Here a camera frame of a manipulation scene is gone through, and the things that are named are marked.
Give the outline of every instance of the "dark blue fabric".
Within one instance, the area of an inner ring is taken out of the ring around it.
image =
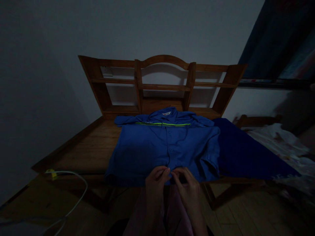
[[[188,167],[200,182],[218,179],[220,129],[211,120],[171,107],[150,115],[117,116],[115,124],[122,130],[105,174],[107,183],[144,186],[156,166]]]
[[[222,175],[265,180],[300,176],[294,168],[227,119],[217,118],[213,122],[220,128],[218,163]]]

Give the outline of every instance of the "shirt collar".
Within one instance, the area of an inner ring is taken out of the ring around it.
[[[156,119],[159,121],[175,122],[178,111],[175,107],[164,108],[159,111],[155,111],[149,115],[149,119]]]

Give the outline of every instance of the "reflective stripe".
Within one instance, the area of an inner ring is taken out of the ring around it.
[[[190,124],[168,124],[168,123],[145,123],[145,122],[136,122],[138,125],[148,125],[148,126],[168,126],[168,127],[183,127],[188,126]]]

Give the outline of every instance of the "blue work shirt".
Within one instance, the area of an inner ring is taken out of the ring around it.
[[[122,129],[105,174],[108,184],[144,186],[156,166],[188,167],[199,182],[219,178],[220,129],[211,120],[170,107],[150,115],[117,116],[115,124]]]

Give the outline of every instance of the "white cable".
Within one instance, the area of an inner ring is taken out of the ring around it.
[[[82,198],[84,197],[86,191],[88,190],[88,182],[86,182],[86,180],[85,180],[81,175],[79,175],[79,174],[77,174],[77,173],[75,173],[75,172],[72,172],[72,171],[46,171],[46,172],[45,172],[45,174],[50,174],[50,173],[51,173],[51,174],[53,174],[53,173],[56,173],[56,174],[58,174],[58,173],[74,174],[74,175],[76,175],[77,177],[79,177],[80,179],[82,179],[82,180],[84,181],[85,185],[86,185],[85,190],[84,190],[84,192],[83,192],[81,198],[80,198],[80,199],[78,200],[78,202],[74,205],[74,207],[68,212],[68,214],[65,215],[64,222],[63,222],[62,226],[60,227],[60,229],[59,229],[59,230],[55,233],[55,235],[54,235],[54,236],[57,236],[57,235],[61,232],[61,230],[63,229],[63,227],[64,227],[65,224],[66,224],[66,217],[69,216],[69,215],[71,214],[71,212],[73,212],[73,210],[77,207],[77,205],[80,203],[80,201],[81,201]],[[50,229],[50,228],[53,227],[54,225],[58,224],[58,223],[59,223],[60,221],[62,221],[62,220],[63,220],[63,219],[60,219],[60,220],[56,221],[55,223],[53,223],[52,225],[50,225],[47,229],[45,229],[45,230],[42,232],[42,235],[43,235],[48,229]]]

